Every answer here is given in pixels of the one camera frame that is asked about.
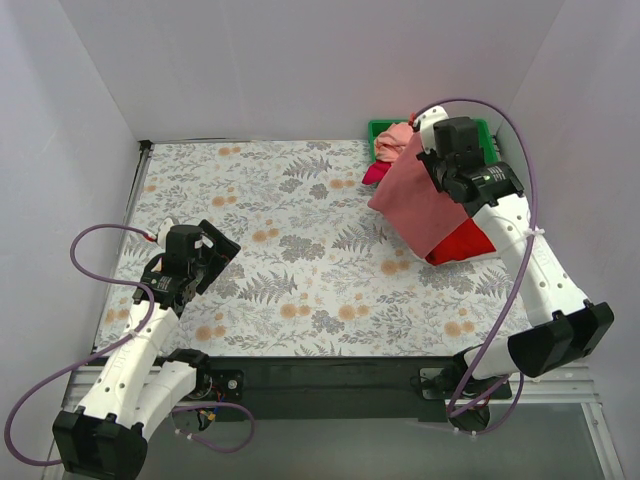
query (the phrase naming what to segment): black base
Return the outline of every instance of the black base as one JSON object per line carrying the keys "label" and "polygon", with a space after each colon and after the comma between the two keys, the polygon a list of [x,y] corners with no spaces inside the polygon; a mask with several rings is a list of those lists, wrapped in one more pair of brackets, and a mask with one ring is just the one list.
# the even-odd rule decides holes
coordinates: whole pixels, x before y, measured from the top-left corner
{"label": "black base", "polygon": [[[450,370],[453,366],[452,357],[210,357],[202,369],[214,380],[222,375],[218,386],[225,397],[247,407],[257,420],[413,418],[446,422],[445,396],[424,398],[420,370]],[[229,390],[232,376],[237,387]],[[508,385],[494,395],[510,396]],[[202,400],[217,400],[217,394],[212,392]],[[243,420],[241,412],[231,409],[221,409],[216,417],[222,422]]]}

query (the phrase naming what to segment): fabric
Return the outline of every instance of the fabric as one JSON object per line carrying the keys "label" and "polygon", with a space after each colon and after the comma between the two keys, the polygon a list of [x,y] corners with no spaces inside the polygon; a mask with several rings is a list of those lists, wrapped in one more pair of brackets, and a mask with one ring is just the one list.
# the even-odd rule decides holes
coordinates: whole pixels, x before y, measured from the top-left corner
{"label": "fabric", "polygon": [[495,252],[496,249],[475,222],[468,218],[451,235],[441,241],[425,260],[431,265],[442,265],[452,260],[468,258]]}
{"label": "fabric", "polygon": [[[370,160],[366,141],[155,145],[131,224],[204,218],[242,246],[162,352],[450,355],[481,343],[511,285],[503,263],[413,256],[367,207]],[[121,252],[115,276],[137,280],[159,249],[127,235]],[[132,294],[109,289],[99,346],[120,336]],[[518,300],[501,333],[527,325]]]}
{"label": "fabric", "polygon": [[380,182],[391,168],[391,165],[391,163],[376,160],[373,165],[367,169],[362,183],[364,185],[373,185],[374,183]]}
{"label": "fabric", "polygon": [[414,134],[378,185],[369,207],[382,213],[411,250],[425,258],[469,217],[462,205],[436,191],[416,159],[420,151],[420,135]]}
{"label": "fabric", "polygon": [[413,136],[413,129],[408,123],[394,123],[373,141],[376,160],[395,162]]}

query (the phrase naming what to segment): cable tie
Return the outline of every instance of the cable tie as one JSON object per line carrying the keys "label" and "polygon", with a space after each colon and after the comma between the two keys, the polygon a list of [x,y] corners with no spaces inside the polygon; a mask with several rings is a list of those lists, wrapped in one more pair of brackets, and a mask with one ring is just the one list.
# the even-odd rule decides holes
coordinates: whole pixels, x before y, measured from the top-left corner
{"label": "cable tie", "polygon": [[544,235],[545,230],[544,228],[536,228],[535,230],[527,228],[523,233],[524,233],[524,238],[537,237],[538,235]]}

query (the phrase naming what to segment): table surface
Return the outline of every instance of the table surface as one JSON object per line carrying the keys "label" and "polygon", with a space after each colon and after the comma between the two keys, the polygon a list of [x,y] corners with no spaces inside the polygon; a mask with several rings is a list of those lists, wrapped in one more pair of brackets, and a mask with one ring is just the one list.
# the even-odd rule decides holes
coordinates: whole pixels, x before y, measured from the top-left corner
{"label": "table surface", "polygon": [[[498,259],[433,267],[367,207],[364,141],[155,145],[131,224],[207,219],[242,251],[186,308],[162,353],[450,355],[485,338],[511,279]],[[125,238],[116,276],[159,248]],[[116,340],[132,289],[114,287],[96,337]],[[501,334],[524,330],[522,303]]]}

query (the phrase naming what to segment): glass panel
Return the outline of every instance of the glass panel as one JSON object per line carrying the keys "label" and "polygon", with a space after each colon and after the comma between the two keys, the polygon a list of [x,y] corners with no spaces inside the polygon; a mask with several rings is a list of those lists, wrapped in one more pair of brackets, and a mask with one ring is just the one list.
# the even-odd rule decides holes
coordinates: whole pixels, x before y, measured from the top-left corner
{"label": "glass panel", "polygon": [[[505,409],[492,406],[491,413],[498,418]],[[176,419],[181,427],[187,421],[197,430],[195,413]],[[223,455],[175,435],[167,419],[150,442],[138,478],[604,478],[579,404],[521,405],[502,428],[476,441],[407,422],[410,420],[262,421],[249,447]],[[231,446],[247,431],[246,422],[223,422],[209,427],[204,436]]]}

